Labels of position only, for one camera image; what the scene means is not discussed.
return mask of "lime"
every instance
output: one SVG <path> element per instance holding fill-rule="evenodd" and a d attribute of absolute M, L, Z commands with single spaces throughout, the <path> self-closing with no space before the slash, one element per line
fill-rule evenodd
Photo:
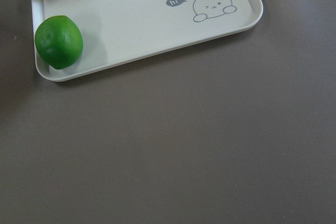
<path fill-rule="evenodd" d="M 78 60 L 83 50 L 83 38 L 70 18 L 54 16 L 37 28 L 35 46 L 45 62 L 55 69 L 63 69 Z"/>

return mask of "green lime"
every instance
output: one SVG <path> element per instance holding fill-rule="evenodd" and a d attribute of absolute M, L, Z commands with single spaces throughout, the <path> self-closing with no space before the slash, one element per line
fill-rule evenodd
<path fill-rule="evenodd" d="M 41 58 L 55 69 L 74 64 L 83 51 L 83 38 L 67 16 L 43 21 L 35 32 L 35 46 Z"/>

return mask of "rectangular tray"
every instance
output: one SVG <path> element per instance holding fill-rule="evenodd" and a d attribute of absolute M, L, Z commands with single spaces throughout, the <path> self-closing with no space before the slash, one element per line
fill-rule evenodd
<path fill-rule="evenodd" d="M 81 30 L 83 52 L 56 70 L 35 49 L 37 71 L 51 81 L 115 67 L 252 28 L 261 0 L 31 0 L 34 34 L 48 17 L 66 15 Z"/>

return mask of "gray table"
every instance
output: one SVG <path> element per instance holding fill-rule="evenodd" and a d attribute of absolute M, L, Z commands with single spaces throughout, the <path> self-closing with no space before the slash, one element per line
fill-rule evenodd
<path fill-rule="evenodd" d="M 336 223 L 335 0 L 63 83 L 0 0 L 0 223 Z"/>

